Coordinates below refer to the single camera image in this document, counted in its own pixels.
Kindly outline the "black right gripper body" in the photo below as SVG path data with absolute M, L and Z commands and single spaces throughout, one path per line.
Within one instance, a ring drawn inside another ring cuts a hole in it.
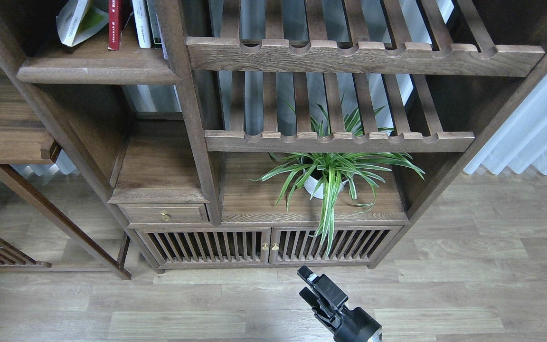
M 312 310 L 335 342 L 381 342 L 382 325 L 365 310 L 348 309 L 345 294 L 326 275 L 312 276 Z

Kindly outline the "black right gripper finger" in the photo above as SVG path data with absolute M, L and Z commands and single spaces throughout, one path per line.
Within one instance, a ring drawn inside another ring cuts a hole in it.
M 307 266 L 301 266 L 297 270 L 297 275 L 308 285 L 314 284 L 319 279 L 319 275 L 312 272 Z
M 321 297 L 315 294 L 310 288 L 304 287 L 299 295 L 311 306 L 314 312 L 321 312 Z

